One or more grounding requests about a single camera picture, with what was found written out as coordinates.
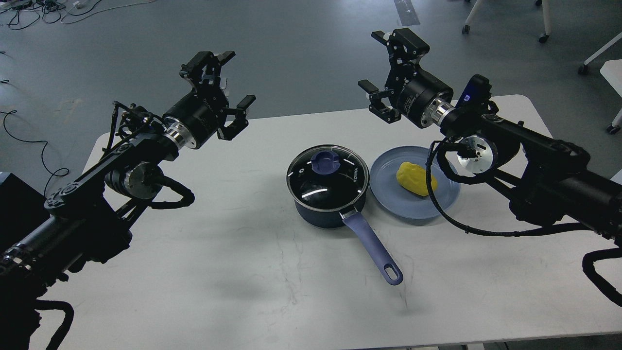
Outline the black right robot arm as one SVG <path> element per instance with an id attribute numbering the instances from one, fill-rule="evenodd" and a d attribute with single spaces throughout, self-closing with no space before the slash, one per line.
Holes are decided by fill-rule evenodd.
<path id="1" fill-rule="evenodd" d="M 390 64 L 384 88 L 368 80 L 358 82 L 369 96 L 371 113 L 387 123 L 406 117 L 418 128 L 437 125 L 444 135 L 431 144 L 424 175 L 424 185 L 440 215 L 456 228 L 481 236 L 595 232 L 615 247 L 587 253 L 582 270 L 607 299 L 620 305 L 620 292 L 594 266 L 598 261 L 621 257 L 620 184 L 589 171 L 590 156 L 584 148 L 500 117 L 491 100 L 492 86 L 480 74 L 473 75 L 453 105 L 453 90 L 420 66 L 430 47 L 411 29 L 374 31 L 371 37 L 386 47 Z M 495 189 L 509 200 L 509 209 L 518 221 L 536 227 L 492 232 L 449 217 L 432 187 L 434 162 L 451 181 L 484 183 Z"/>

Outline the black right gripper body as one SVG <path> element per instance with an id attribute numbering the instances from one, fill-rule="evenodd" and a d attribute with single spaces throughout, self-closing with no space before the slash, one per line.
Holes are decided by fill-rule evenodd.
<path id="1" fill-rule="evenodd" d="M 398 83 L 396 89 L 396 108 L 418 128 L 431 126 L 431 118 L 424 115 L 434 100 L 440 98 L 450 102 L 454 94 L 450 86 L 420 66 L 414 66 L 411 72 L 406 73 L 406 78 Z"/>

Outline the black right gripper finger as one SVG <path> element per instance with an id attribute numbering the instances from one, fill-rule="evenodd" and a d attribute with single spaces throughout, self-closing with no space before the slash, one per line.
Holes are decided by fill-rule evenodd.
<path id="1" fill-rule="evenodd" d="M 369 80 L 359 80 L 358 86 L 362 88 L 369 99 L 369 111 L 379 117 L 382 121 L 389 124 L 395 123 L 401 119 L 401 113 L 395 108 L 387 106 L 384 98 L 392 97 L 395 94 L 393 89 L 380 90 Z"/>
<path id="2" fill-rule="evenodd" d="M 418 76 L 420 60 L 429 53 L 429 45 L 411 29 L 404 27 L 385 33 L 373 31 L 371 37 L 383 44 L 389 55 L 388 83 L 407 83 Z"/>

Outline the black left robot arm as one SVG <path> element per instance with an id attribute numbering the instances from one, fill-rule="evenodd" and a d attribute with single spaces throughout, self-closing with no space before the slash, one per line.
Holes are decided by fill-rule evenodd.
<path id="1" fill-rule="evenodd" d="M 162 117 L 115 102 L 102 157 L 80 177 L 47 197 L 11 173 L 1 174 L 1 348 L 26 350 L 40 325 L 40 311 L 59 310 L 64 319 L 47 349 L 59 348 L 74 310 L 44 300 L 67 272 L 86 262 L 106 263 L 129 247 L 131 226 L 148 208 L 178 209 L 195 195 L 164 175 L 159 164 L 180 149 L 201 148 L 213 135 L 230 141 L 248 125 L 247 95 L 232 108 L 221 87 L 222 67 L 235 56 L 198 52 L 180 69 L 191 91 Z"/>

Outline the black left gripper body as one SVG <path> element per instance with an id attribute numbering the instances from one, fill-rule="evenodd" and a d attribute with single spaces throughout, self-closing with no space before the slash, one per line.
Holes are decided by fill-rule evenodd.
<path id="1" fill-rule="evenodd" d="M 193 90 L 164 113 L 165 133 L 179 149 L 198 149 L 222 127 L 227 107 L 229 101 L 219 86 Z"/>

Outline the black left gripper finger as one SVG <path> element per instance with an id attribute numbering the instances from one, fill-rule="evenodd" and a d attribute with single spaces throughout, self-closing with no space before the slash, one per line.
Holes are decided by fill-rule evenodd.
<path id="1" fill-rule="evenodd" d="M 220 140 L 231 141 L 249 125 L 247 109 L 255 101 L 255 95 L 246 95 L 236 108 L 220 109 L 217 113 L 217 134 Z"/>
<path id="2" fill-rule="evenodd" d="M 211 51 L 198 52 L 188 63 L 181 65 L 179 76 L 189 82 L 194 93 L 210 86 L 226 91 L 227 78 L 221 77 L 221 71 L 235 55 L 235 51 L 225 51 L 221 54 L 214 54 Z"/>

